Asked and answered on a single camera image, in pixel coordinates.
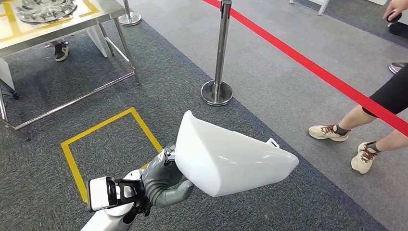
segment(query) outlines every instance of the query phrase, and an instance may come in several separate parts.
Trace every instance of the table surface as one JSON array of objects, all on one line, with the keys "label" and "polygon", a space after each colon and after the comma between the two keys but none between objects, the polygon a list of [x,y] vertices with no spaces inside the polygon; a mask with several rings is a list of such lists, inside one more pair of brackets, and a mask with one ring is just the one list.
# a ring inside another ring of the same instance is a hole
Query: table surface
[{"label": "table surface", "polygon": [[33,25],[18,18],[15,10],[18,3],[19,0],[0,0],[0,57],[125,14],[116,0],[76,0],[78,7],[69,17]]}]

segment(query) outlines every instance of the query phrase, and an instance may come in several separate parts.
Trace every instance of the stanchion post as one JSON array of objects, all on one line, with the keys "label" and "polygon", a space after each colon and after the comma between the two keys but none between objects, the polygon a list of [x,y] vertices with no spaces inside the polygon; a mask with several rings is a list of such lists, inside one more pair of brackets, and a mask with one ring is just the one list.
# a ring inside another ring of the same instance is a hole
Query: stanchion post
[{"label": "stanchion post", "polygon": [[125,15],[119,17],[119,23],[122,26],[134,26],[141,22],[141,15],[130,11],[128,0],[123,0],[125,5]]},{"label": "stanchion post", "polygon": [[225,49],[227,44],[228,27],[230,24],[230,10],[232,1],[221,1],[221,24],[219,29],[217,66],[214,80],[206,82],[201,87],[201,96],[204,101],[212,106],[223,106],[232,99],[232,88],[222,82],[222,71],[224,67]]}]

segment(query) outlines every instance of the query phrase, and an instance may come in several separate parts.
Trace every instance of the metal table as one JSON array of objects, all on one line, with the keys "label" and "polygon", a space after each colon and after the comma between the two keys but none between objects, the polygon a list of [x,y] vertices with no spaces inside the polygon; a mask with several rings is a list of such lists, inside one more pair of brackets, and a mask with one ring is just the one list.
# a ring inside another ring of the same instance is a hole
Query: metal table
[{"label": "metal table", "polygon": [[[134,76],[136,83],[140,84],[140,79],[135,71],[134,62],[125,42],[125,38],[123,36],[118,20],[119,16],[125,14],[124,8],[116,0],[76,1],[78,7],[69,17],[49,24],[32,25],[20,21],[20,19],[18,19],[18,17],[16,16],[15,7],[18,3],[16,0],[0,0],[0,58],[15,52],[28,49],[32,46],[43,44],[61,38],[63,36],[73,34],[88,27],[99,25],[110,53],[114,55],[114,50],[116,50],[130,65],[131,72],[83,96],[80,96],[42,115],[30,119],[18,126],[13,126],[8,122],[3,95],[0,88],[0,125],[9,129],[11,132],[13,132],[23,140],[29,141],[30,137],[27,134],[21,132],[20,129],[34,122],[37,122],[51,114],[54,114],[61,109],[64,109],[131,76]],[[120,49],[107,37],[105,29],[101,24],[111,19],[113,19],[115,22],[117,32],[122,41],[126,54],[121,52]],[[1,79],[0,85],[5,87],[5,90],[11,93],[15,93],[15,90],[8,87],[8,85]]]}]

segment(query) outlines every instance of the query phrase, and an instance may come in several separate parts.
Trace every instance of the red barrier tape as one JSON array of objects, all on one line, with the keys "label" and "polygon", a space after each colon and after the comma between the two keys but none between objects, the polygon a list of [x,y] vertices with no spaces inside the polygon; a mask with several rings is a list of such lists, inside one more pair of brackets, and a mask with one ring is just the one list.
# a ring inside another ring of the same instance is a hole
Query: red barrier tape
[{"label": "red barrier tape", "polygon": [[[220,2],[218,0],[202,0],[210,5],[220,8]],[[238,22],[255,32],[257,35],[265,39],[267,42],[281,50],[283,53],[291,57],[293,60],[298,62],[300,65],[317,75],[319,78],[326,81],[328,84],[332,85],[334,88],[339,90],[341,93],[358,103],[359,105],[363,106],[378,118],[382,119],[385,123],[392,126],[393,128],[397,129],[404,135],[408,137],[408,124],[403,119],[397,117],[396,115],[392,114],[387,109],[383,108],[369,97],[365,96],[358,90],[354,89],[347,83],[343,82],[341,79],[337,78],[330,72],[326,71],[310,59],[306,58],[295,49],[291,48],[284,42],[280,41],[275,36],[271,35],[269,32],[237,12],[236,10],[231,8],[230,15],[235,18]]]}]

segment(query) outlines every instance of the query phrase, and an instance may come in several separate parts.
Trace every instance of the yellow floor marking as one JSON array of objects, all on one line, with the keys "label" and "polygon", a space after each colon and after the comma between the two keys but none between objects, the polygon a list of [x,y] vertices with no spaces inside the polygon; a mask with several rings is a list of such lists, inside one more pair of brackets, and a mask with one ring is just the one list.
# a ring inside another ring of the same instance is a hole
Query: yellow floor marking
[{"label": "yellow floor marking", "polygon": [[[144,123],[143,119],[140,117],[140,115],[138,114],[138,112],[133,108],[129,108],[115,116],[113,116],[112,118],[109,118],[91,128],[89,128],[88,130],[85,130],[81,133],[79,133],[78,135],[64,141],[61,143],[61,147],[63,149],[63,152],[65,154],[65,158],[66,161],[68,162],[69,168],[71,169],[72,175],[74,177],[75,183],[77,184],[79,193],[81,194],[82,200],[86,203],[87,202],[87,189],[84,183],[84,180],[82,179],[81,174],[79,173],[79,169],[77,164],[75,163],[75,159],[72,156],[71,150],[69,149],[69,145],[81,138],[83,138],[84,136],[89,135],[90,133],[102,128],[103,126],[112,123],[113,121],[127,115],[127,114],[132,114],[133,117],[135,118],[136,122],[139,124],[140,128],[143,130],[143,132],[146,134],[147,138],[149,138],[150,142],[152,143],[152,145],[155,147],[155,149],[160,152],[163,148],[162,146],[159,144],[159,142],[157,141],[157,139],[154,137],[154,135],[152,134],[152,132],[150,131],[150,129],[147,127],[147,125]],[[146,168],[148,166],[149,163],[143,165],[141,168]]]}]

